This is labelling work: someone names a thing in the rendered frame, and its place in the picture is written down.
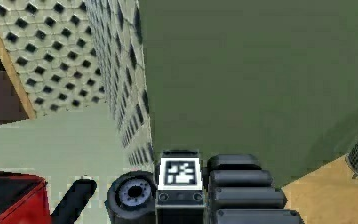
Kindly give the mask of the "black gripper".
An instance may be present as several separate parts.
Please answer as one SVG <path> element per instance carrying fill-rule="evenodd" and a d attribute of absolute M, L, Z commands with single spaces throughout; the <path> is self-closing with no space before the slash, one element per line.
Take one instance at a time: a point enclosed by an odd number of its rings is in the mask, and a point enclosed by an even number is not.
<path fill-rule="evenodd" d="M 111 224 L 155 224 L 156 185 L 148 171 L 131 171 L 118 177 L 107 192 Z"/>

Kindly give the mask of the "black bar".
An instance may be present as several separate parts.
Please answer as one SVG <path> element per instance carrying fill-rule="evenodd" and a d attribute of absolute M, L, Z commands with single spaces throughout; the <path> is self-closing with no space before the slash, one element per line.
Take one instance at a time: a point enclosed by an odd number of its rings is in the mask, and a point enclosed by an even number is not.
<path fill-rule="evenodd" d="M 76 180 L 51 214 L 51 224 L 74 224 L 97 188 L 91 179 Z"/>

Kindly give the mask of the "red and black box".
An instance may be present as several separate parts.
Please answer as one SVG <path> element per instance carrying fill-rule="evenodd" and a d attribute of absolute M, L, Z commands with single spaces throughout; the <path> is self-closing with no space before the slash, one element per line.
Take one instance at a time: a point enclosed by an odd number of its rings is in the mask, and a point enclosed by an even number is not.
<path fill-rule="evenodd" d="M 0 171 L 0 224 L 51 224 L 43 177 Z"/>

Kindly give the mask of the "light wooden door frame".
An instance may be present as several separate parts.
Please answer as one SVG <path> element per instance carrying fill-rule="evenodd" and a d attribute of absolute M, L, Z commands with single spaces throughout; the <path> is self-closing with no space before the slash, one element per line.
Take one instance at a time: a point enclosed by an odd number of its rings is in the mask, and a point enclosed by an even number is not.
<path fill-rule="evenodd" d="M 0 61 L 3 64 L 4 69 L 8 75 L 8 78 L 16 91 L 19 100 L 21 102 L 21 106 L 23 107 L 24 111 L 26 112 L 29 119 L 36 118 L 36 112 L 33 108 L 33 105 L 28 97 L 26 90 L 19 78 L 19 75 L 15 69 L 15 66 L 12 63 L 10 55 L 4 46 L 4 42 L 0 36 Z"/>

